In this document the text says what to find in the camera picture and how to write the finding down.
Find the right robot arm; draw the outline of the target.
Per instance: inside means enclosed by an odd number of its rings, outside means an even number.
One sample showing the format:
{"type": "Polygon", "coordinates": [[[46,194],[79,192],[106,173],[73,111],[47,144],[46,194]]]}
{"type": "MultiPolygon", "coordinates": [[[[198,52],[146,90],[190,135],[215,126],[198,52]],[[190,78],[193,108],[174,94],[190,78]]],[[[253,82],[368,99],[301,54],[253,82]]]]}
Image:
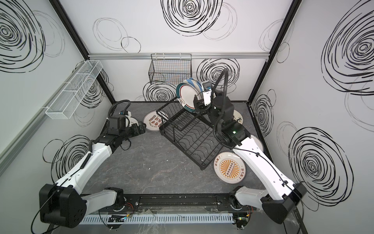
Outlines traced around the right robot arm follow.
{"type": "Polygon", "coordinates": [[[234,121],[234,108],[227,97],[228,69],[225,68],[218,79],[224,80],[223,91],[215,97],[218,86],[215,83],[210,93],[210,104],[204,107],[202,101],[195,97],[195,109],[207,114],[216,140],[232,150],[265,186],[263,190],[237,187],[229,194],[230,203],[235,209],[244,206],[261,209],[272,221],[282,224],[302,201],[307,189],[302,183],[294,183],[284,175],[260,150],[249,131],[234,121]]]}

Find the blue striped plate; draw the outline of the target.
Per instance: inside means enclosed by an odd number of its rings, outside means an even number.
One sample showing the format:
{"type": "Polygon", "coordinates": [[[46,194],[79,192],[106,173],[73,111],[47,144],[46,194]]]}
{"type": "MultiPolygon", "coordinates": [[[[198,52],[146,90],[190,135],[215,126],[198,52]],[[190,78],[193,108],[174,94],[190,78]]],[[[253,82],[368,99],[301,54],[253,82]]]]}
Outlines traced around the blue striped plate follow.
{"type": "Polygon", "coordinates": [[[197,90],[198,93],[203,92],[204,90],[202,84],[194,78],[183,80],[183,83],[191,85],[193,88],[195,88],[195,90],[197,90]]]}

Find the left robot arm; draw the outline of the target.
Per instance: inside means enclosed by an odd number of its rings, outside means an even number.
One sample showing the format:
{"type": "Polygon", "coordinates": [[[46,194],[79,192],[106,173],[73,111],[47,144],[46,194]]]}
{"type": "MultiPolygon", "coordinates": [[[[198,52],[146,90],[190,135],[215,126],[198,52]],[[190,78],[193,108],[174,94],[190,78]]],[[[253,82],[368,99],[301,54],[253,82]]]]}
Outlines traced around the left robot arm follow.
{"type": "Polygon", "coordinates": [[[108,207],[122,211],[127,202],[123,189],[107,187],[101,192],[82,196],[82,191],[100,165],[122,142],[144,134],[143,122],[131,122],[127,99],[113,104],[99,137],[88,144],[88,152],[69,172],[54,184],[44,185],[39,192],[40,209],[36,216],[41,222],[75,228],[85,216],[108,207]]]}

